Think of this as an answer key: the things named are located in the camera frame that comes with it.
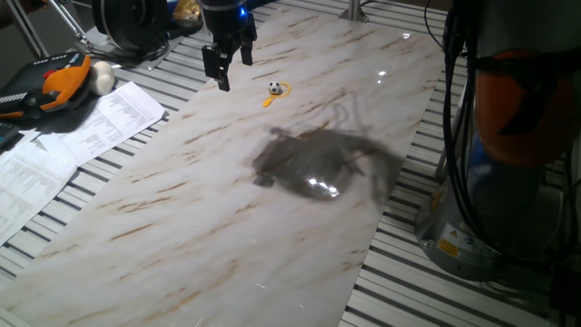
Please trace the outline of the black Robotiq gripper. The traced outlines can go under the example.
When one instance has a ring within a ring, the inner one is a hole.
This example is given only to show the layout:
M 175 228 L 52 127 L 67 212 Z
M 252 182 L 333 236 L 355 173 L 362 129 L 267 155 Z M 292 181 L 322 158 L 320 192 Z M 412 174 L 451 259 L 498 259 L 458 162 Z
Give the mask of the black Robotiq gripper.
M 213 36 L 213 44 L 202 48 L 204 71 L 221 91 L 230 91 L 228 69 L 231 62 L 227 54 L 239 48 L 241 61 L 252 65 L 252 48 L 257 39 L 253 14 L 246 0 L 200 0 L 204 23 Z

